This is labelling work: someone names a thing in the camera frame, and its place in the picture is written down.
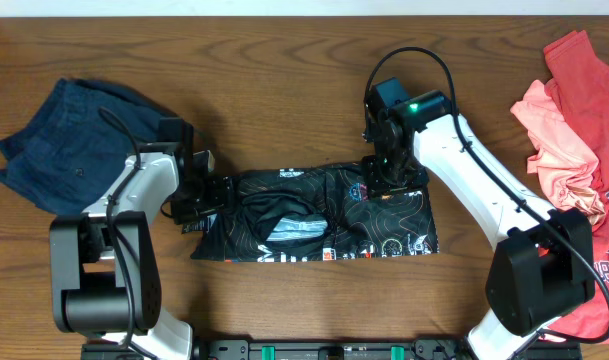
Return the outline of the black orange-patterned cycling jersey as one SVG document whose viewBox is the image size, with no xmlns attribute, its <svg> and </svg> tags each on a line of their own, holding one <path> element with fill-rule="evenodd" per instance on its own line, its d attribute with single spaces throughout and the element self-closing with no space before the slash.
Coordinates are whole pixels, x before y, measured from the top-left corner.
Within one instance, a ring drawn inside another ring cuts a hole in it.
<svg viewBox="0 0 609 360">
<path fill-rule="evenodd" d="M 194 260 L 310 262 L 435 254 L 426 188 L 371 198 L 357 163 L 247 172 L 201 223 Z"/>
</svg>

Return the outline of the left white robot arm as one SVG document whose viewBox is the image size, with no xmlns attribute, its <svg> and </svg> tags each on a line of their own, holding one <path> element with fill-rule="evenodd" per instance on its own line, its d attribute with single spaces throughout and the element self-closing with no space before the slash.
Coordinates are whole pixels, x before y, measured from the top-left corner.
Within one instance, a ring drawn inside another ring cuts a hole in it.
<svg viewBox="0 0 609 360">
<path fill-rule="evenodd" d="M 162 305 L 150 226 L 167 201 L 202 195 L 214 167 L 209 150 L 141 144 L 101 197 L 53 220 L 53 318 L 60 331 L 86 337 L 81 358 L 199 358 L 192 326 Z"/>
</svg>

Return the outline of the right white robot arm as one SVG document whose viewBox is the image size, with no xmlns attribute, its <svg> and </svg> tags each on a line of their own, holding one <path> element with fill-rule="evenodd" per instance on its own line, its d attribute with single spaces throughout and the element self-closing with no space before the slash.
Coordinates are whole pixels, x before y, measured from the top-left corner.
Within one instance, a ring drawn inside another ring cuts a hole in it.
<svg viewBox="0 0 609 360">
<path fill-rule="evenodd" d="M 473 216 L 494 255 L 489 311 L 460 341 L 433 341 L 436 359 L 514 359 L 548 326 L 593 299 L 591 225 L 524 187 L 476 138 L 440 91 L 410 97 L 396 82 L 368 90 L 363 161 L 371 198 L 423 187 L 434 173 Z"/>
</svg>

